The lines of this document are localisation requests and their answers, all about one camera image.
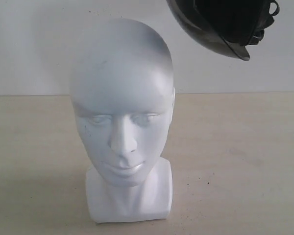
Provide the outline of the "black helmet with tinted visor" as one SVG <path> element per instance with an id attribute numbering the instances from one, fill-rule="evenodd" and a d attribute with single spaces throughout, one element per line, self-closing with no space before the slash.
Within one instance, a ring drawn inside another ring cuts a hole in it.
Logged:
<path id="1" fill-rule="evenodd" d="M 249 61 L 247 46 L 263 39 L 280 6 L 275 0 L 169 0 L 181 28 L 206 49 Z"/>

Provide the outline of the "white mannequin head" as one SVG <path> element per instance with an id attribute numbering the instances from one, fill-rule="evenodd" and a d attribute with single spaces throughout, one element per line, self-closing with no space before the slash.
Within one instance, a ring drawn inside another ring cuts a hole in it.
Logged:
<path id="1" fill-rule="evenodd" d="M 166 219 L 172 169 L 162 152 L 175 101 L 169 48 L 150 26 L 130 19 L 96 25 L 80 45 L 70 97 L 91 161 L 90 217 L 97 223 Z"/>

